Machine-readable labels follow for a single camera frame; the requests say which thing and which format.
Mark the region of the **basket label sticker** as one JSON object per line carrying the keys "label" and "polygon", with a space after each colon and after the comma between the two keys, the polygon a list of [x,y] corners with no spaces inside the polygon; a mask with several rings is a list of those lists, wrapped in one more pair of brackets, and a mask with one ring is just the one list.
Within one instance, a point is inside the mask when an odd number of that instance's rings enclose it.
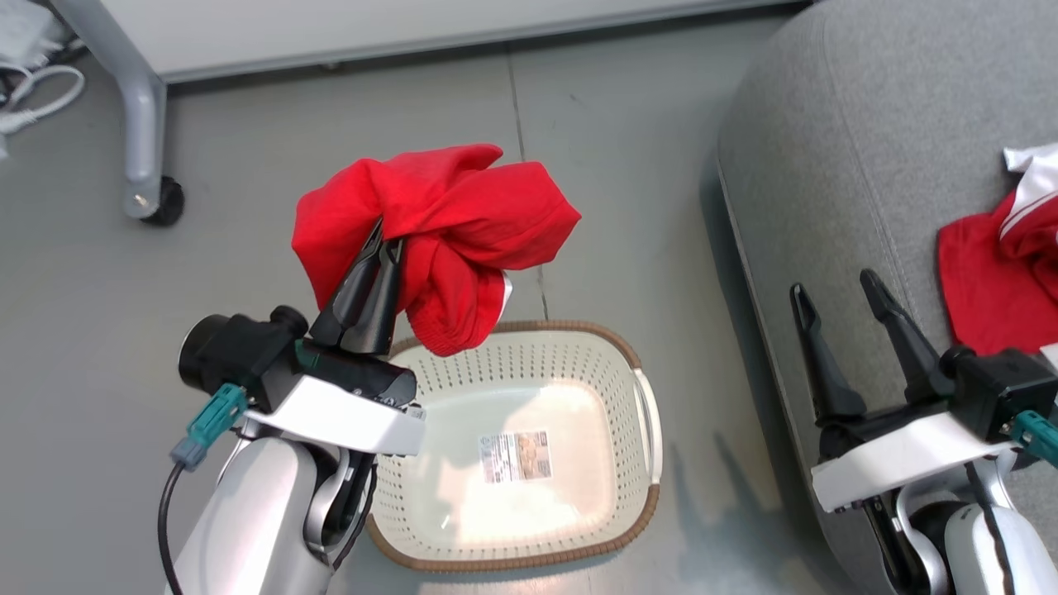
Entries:
{"label": "basket label sticker", "polygon": [[481,436],[477,447],[486,483],[521,483],[553,477],[547,431]]}

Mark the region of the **white power strip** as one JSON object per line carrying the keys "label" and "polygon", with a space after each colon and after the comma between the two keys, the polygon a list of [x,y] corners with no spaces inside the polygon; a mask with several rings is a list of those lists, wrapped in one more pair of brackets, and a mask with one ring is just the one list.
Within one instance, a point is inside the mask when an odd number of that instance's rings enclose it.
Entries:
{"label": "white power strip", "polygon": [[29,68],[45,60],[60,23],[49,8],[31,0],[0,0],[0,64]]}

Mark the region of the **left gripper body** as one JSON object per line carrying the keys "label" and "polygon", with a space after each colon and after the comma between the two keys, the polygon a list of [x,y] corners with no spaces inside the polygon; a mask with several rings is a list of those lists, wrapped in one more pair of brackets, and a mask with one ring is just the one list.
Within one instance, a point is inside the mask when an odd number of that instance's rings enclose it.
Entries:
{"label": "left gripper body", "polygon": [[415,404],[415,373],[375,358],[295,343],[292,387],[271,412],[247,417],[280,431],[367,455],[418,455],[426,414]]}

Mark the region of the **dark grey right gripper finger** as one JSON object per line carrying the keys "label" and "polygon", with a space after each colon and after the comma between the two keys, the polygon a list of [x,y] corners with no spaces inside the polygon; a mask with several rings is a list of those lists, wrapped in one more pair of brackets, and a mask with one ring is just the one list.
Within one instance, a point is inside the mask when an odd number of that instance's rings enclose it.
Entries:
{"label": "dark grey right gripper finger", "polygon": [[955,395],[955,381],[942,372],[940,354],[922,333],[922,328],[873,269],[862,269],[859,283],[870,311],[884,325],[902,369],[906,402],[914,405],[947,402]]}
{"label": "dark grey right gripper finger", "polygon": [[822,335],[822,320],[817,315],[808,290],[801,283],[795,283],[789,290],[789,300],[808,376],[816,423],[831,425],[861,418],[867,414],[867,405],[862,396],[850,386],[829,350]]}

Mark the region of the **red and white jersey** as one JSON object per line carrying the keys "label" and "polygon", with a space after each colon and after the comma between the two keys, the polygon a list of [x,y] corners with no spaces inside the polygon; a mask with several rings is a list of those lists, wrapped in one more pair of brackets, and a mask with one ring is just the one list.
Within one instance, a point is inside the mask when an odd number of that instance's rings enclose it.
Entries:
{"label": "red and white jersey", "polygon": [[938,232],[938,273],[959,344],[1043,353],[1058,365],[1058,143],[1006,148],[1021,178],[990,213]]}

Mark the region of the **cream perforated laundry basket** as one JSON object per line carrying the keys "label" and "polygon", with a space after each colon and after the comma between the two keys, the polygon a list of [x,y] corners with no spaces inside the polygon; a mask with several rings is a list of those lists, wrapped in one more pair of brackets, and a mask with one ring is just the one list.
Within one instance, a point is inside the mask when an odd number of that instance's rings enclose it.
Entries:
{"label": "cream perforated laundry basket", "polygon": [[401,566],[469,574],[608,556],[649,526],[664,434],[639,355],[588,321],[506,321],[472,350],[415,339],[418,455],[385,456],[366,530]]}

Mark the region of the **red cloth garment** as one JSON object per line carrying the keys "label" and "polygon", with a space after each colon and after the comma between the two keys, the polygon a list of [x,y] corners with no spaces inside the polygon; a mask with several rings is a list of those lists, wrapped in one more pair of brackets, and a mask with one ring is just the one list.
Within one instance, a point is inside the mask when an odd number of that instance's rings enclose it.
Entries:
{"label": "red cloth garment", "polygon": [[325,305],[373,226],[405,240],[398,309],[428,351],[480,346],[510,295],[507,274],[555,259],[581,215],[537,162],[500,164],[476,144],[358,159],[296,206],[292,248]]}

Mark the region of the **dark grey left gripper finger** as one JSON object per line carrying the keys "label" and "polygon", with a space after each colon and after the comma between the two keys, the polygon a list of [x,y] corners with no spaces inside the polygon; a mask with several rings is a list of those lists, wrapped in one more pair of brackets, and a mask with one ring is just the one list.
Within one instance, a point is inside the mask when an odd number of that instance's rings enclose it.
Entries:
{"label": "dark grey left gripper finger", "polygon": [[378,219],[355,253],[334,293],[313,322],[309,335],[322,348],[382,348],[385,307],[380,305],[387,244]]}
{"label": "dark grey left gripper finger", "polygon": [[381,245],[373,289],[350,331],[350,351],[358,355],[386,355],[393,347],[406,240]]}

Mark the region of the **black caster wheel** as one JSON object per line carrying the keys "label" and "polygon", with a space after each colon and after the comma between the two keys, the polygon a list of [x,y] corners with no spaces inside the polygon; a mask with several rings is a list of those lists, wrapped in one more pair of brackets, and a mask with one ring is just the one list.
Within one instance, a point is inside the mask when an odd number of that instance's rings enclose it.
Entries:
{"label": "black caster wheel", "polygon": [[185,193],[182,185],[174,177],[162,176],[158,208],[148,217],[143,217],[141,222],[154,227],[175,226],[182,217],[184,208]]}

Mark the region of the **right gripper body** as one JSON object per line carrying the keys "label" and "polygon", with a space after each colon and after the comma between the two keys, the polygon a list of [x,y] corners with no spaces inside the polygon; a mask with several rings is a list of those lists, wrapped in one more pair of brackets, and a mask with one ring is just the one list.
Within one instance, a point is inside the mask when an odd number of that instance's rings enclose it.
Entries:
{"label": "right gripper body", "polygon": [[813,491],[820,508],[834,512],[1017,447],[1011,440],[983,440],[951,413],[941,412],[817,464],[810,470]]}

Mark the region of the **grey fabric sofa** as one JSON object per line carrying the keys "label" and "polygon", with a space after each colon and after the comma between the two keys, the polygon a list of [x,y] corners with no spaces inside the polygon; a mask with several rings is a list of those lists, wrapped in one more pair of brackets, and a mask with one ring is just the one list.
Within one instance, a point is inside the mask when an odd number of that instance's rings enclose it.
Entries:
{"label": "grey fabric sofa", "polygon": [[[722,124],[722,191],[798,471],[836,563],[863,593],[899,595],[867,515],[825,512],[813,492],[820,432],[790,287],[808,290],[867,407],[904,404],[860,271],[884,281],[934,350],[956,346],[940,229],[1016,188],[1004,150],[1053,143],[1058,0],[823,0],[779,30]],[[1004,482],[1058,565],[1058,469],[1018,459]]]}

